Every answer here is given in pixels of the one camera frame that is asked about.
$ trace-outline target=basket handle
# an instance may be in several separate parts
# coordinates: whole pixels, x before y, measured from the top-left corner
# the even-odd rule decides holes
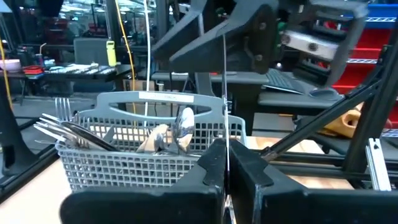
[[[223,100],[215,96],[197,95],[191,93],[173,93],[158,91],[118,91],[111,93],[100,93],[97,96],[96,110],[114,111],[111,103],[181,103],[186,105],[209,107],[211,111],[206,115],[223,115]]]

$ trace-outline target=yellow bottle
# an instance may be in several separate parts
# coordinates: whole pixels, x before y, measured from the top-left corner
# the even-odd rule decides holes
[[[109,40],[106,42],[106,53],[108,54],[109,66],[116,66],[116,52],[114,50],[114,41]]]

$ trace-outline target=workbench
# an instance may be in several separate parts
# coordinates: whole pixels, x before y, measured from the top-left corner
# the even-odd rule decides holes
[[[275,144],[279,139],[248,137],[248,148],[262,149]],[[290,152],[323,154],[319,146],[310,140],[304,140],[290,149]],[[308,188],[352,189],[346,180],[318,177],[291,176]],[[0,204],[0,223],[43,223],[58,224],[59,207],[65,197],[71,193],[62,162],[57,160],[37,177],[32,179],[13,196]]]

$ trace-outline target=cutlery basket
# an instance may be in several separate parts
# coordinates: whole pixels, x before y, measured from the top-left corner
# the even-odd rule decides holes
[[[221,98],[188,93],[124,91],[101,93],[95,109],[79,112],[88,119],[91,132],[105,137],[121,152],[55,147],[62,160],[72,191],[86,187],[170,187],[187,173],[199,159],[193,156],[155,156],[135,153],[147,137],[147,131],[159,124],[172,127],[175,118],[132,114],[113,108],[115,103],[175,103],[207,106],[209,112],[195,115],[195,132],[188,153],[200,154],[217,138],[223,137],[224,116]],[[246,143],[244,120],[228,116],[229,137]],[[172,132],[165,140],[171,143]]]

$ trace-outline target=screw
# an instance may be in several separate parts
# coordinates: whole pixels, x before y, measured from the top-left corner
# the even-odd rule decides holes
[[[311,43],[308,45],[308,49],[312,52],[317,51],[318,50],[318,45],[316,43]]]
[[[260,30],[265,30],[267,27],[267,24],[265,22],[260,23],[259,29]]]
[[[282,35],[282,37],[280,38],[280,41],[282,42],[282,44],[288,44],[290,43],[290,36],[289,35]]]
[[[257,61],[261,61],[262,55],[256,55],[256,56],[254,56],[254,59],[256,59]]]

